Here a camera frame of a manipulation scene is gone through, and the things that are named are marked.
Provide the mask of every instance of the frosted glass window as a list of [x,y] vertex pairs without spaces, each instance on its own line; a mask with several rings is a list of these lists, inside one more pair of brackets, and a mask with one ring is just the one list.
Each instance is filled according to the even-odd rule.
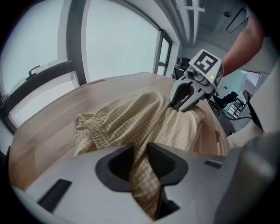
[[169,44],[163,38],[162,39],[162,46],[161,46],[161,56],[160,56],[159,62],[166,63],[168,47],[169,47]]
[[165,72],[165,67],[159,66],[158,69],[157,69],[157,74],[158,75],[163,75],[164,72]]
[[133,11],[108,0],[92,1],[86,26],[87,82],[153,72],[157,40],[158,30]]
[[2,94],[11,93],[28,72],[58,58],[57,39],[63,0],[34,5],[13,29],[0,58]]
[[16,126],[32,117],[35,113],[52,103],[54,100],[79,86],[76,72],[59,76],[35,89],[21,100],[10,112],[10,118]]

